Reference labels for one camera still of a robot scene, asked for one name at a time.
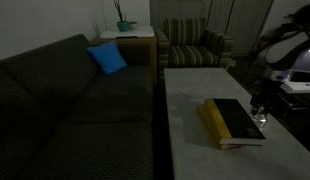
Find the side table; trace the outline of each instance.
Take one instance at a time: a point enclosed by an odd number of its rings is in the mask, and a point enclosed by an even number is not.
[[[118,45],[147,45],[153,86],[157,86],[157,40],[152,26],[138,27],[136,30],[119,32],[117,29],[107,30],[100,35],[98,44],[116,41]]]

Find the coffee table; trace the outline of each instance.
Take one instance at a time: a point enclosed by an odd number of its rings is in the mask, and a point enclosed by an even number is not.
[[[275,118],[261,147],[220,150],[196,113],[205,98],[235,98],[248,111],[250,94],[221,68],[165,69],[176,180],[310,179],[310,152]]]

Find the vase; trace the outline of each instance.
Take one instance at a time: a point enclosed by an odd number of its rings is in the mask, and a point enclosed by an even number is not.
[[[129,30],[129,23],[126,21],[124,21],[124,22],[118,21],[117,22],[117,28],[120,32],[126,32]]]
[[[129,23],[129,28],[131,29],[131,30],[134,30],[134,29],[137,29],[137,27],[138,27],[138,24],[136,23],[136,22],[134,22],[134,23]]]

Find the armchair cushion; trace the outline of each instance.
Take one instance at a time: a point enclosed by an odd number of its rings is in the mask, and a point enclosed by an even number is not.
[[[166,19],[164,33],[170,45],[196,45],[205,38],[205,18]]]
[[[207,67],[217,65],[217,57],[204,46],[171,46],[169,67]]]

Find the sofa armrest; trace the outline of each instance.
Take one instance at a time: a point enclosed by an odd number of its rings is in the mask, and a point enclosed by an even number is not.
[[[216,31],[206,30],[205,47],[217,55],[219,67],[228,67],[229,62],[232,60],[233,43],[234,39],[230,36]]]
[[[169,42],[163,30],[155,30],[157,37],[157,78],[158,84],[164,84],[164,69],[168,67]]]

